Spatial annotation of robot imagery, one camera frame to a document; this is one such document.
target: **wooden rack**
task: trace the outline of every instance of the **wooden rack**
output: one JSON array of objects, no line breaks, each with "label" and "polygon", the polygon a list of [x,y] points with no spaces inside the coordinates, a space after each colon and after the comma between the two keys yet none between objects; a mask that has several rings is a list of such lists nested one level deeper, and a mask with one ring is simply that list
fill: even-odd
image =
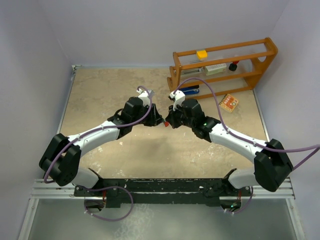
[{"label": "wooden rack", "polygon": [[[269,37],[254,41],[209,47],[205,48],[205,50],[208,54],[206,60],[199,60],[196,56],[196,50],[173,53],[175,66],[170,66],[169,70],[171,77],[167,78],[167,83],[170,91],[174,91],[178,87],[180,82],[183,82],[185,79],[192,77],[204,79],[208,83],[244,78],[247,86],[219,91],[216,92],[217,96],[252,90],[278,53],[278,48]],[[240,61],[237,64],[236,71],[230,71],[228,69],[229,64],[236,61]],[[195,74],[185,75],[182,74],[183,70],[202,68],[205,66],[222,63],[227,64],[227,69],[225,72],[220,72],[209,76],[207,76],[205,72],[197,72]],[[203,84],[203,82],[198,80],[190,80],[183,84],[181,88],[201,84]],[[204,99],[212,97],[211,93],[203,95],[200,94],[201,92],[196,95],[191,95],[190,97],[194,99]]]}]

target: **blue object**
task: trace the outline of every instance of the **blue object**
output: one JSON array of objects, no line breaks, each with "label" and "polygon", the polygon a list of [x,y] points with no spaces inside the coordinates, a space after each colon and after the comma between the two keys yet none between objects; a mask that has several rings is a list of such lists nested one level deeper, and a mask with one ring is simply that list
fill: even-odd
[{"label": "blue object", "polygon": [[189,87],[183,87],[179,89],[184,93],[184,95],[192,95],[192,94],[198,94],[200,90],[198,88],[194,88],[192,86]]}]

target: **speckled tabletop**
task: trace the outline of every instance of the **speckled tabletop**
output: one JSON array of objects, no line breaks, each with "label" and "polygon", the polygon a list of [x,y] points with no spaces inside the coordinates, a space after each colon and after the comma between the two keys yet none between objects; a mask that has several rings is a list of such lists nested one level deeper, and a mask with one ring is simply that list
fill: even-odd
[{"label": "speckled tabletop", "polygon": [[[153,101],[165,118],[168,106],[169,68],[80,68],[76,72],[61,133],[74,135],[98,126],[138,96],[144,85],[155,91]],[[215,86],[220,91],[223,82]],[[233,93],[239,104],[232,112],[221,110],[232,129],[266,140],[254,94],[251,90]],[[219,118],[213,98],[199,100],[207,116]],[[97,147],[82,157],[80,165],[103,178],[221,178],[230,169],[252,163],[224,146],[197,138],[190,128],[159,125],[134,126],[120,140]]]}]

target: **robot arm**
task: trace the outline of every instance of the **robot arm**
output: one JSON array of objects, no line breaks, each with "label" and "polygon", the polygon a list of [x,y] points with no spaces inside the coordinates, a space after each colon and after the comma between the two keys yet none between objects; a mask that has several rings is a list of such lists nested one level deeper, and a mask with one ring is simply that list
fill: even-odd
[{"label": "robot arm", "polygon": [[210,143],[223,145],[253,163],[253,167],[247,169],[232,169],[224,178],[225,187],[230,191],[246,186],[261,185],[268,191],[275,192],[285,178],[292,172],[291,164],[286,153],[270,152],[261,147],[251,145],[231,134],[250,139],[256,143],[272,149],[284,149],[282,144],[272,139],[270,142],[246,136],[240,132],[228,128],[226,130],[221,122],[213,117],[205,116],[200,104],[195,99],[185,99],[181,91],[172,92],[169,98],[173,105],[169,107],[166,121],[172,128],[187,126],[194,134]]},{"label": "robot arm", "polygon": [[[52,164],[58,153],[68,144],[75,141],[66,149],[57,162],[53,165],[49,176],[59,185],[65,186],[69,183],[92,188],[99,180],[99,176],[92,170],[79,167],[80,158],[98,146],[118,140],[127,135],[132,130],[132,125],[135,121],[141,119],[148,111],[150,99],[146,91],[139,91],[138,97],[131,97],[124,105],[124,108],[119,109],[113,116],[107,119],[97,127],[94,127],[85,132],[64,136],[59,133],[55,135],[48,145],[43,157],[39,162],[39,166],[45,172]],[[152,90],[149,90],[151,97],[154,95]],[[158,113],[156,105],[151,105],[150,113],[139,123],[147,127],[157,126],[163,123],[162,116]]]}]

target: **gray wall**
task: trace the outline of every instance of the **gray wall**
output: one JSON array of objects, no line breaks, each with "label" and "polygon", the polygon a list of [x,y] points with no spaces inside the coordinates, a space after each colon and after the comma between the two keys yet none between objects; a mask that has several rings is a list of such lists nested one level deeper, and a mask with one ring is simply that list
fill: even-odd
[{"label": "gray wall", "polygon": [[288,0],[39,0],[72,64],[159,66],[268,37]]},{"label": "gray wall", "polygon": [[0,239],[18,237],[72,68],[37,0],[0,2]]},{"label": "gray wall", "polygon": [[[320,143],[320,1],[290,0],[270,37],[279,53],[256,88],[271,138],[285,148]],[[291,153],[296,165],[308,153]],[[308,239],[319,239],[320,153],[291,174]]]}]

